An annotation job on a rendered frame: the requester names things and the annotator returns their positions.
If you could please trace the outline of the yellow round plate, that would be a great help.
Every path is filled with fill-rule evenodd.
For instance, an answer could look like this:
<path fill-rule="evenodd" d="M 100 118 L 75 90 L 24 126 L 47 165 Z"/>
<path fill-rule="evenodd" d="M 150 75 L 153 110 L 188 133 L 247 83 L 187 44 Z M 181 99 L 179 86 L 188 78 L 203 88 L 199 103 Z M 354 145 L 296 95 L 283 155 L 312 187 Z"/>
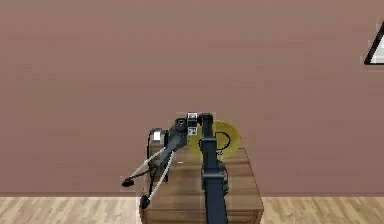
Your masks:
<path fill-rule="evenodd" d="M 215 120 L 213 122 L 213 134 L 217 139 L 216 155 L 219 160 L 225 160 L 233 156 L 241 143 L 241 135 L 237 128 L 229 122 L 223 120 Z M 192 154 L 203 158 L 200 150 L 200 140 L 202 139 L 202 127 L 197 126 L 197 134 L 188 137 L 187 147 Z"/>

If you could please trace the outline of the brown wooden side table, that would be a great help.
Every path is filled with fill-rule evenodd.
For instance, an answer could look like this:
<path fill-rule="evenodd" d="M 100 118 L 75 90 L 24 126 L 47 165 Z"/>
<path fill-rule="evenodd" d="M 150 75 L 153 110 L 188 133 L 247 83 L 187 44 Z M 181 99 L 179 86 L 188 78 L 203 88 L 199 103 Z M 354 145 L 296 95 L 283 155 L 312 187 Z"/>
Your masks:
<path fill-rule="evenodd" d="M 260 224 L 264 207 L 245 148 L 224 160 L 229 191 L 225 196 L 228 224 Z M 187 148 L 179 149 L 150 205 L 140 211 L 142 224 L 206 224 L 201 189 L 202 161 Z"/>

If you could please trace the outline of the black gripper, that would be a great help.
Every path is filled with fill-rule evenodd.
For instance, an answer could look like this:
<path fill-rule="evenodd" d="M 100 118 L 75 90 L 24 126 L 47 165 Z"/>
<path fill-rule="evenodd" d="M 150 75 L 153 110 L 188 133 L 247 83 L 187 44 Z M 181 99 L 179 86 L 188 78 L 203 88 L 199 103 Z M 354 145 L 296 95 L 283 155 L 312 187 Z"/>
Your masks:
<path fill-rule="evenodd" d="M 167 181 L 170 166 L 174 157 L 175 151 L 187 145 L 187 119 L 177 118 L 175 124 L 169 129 L 168 144 L 166 148 L 160 149 L 158 152 L 147 158 L 130 176 L 126 177 L 122 183 L 122 187 L 130 187 L 134 185 L 134 179 L 149 172 L 149 189 L 148 194 L 140 198 L 140 208 L 146 209 L 156 193 L 160 189 L 163 182 Z M 160 158 L 153 163 L 152 167 L 149 164 L 156 158 Z"/>

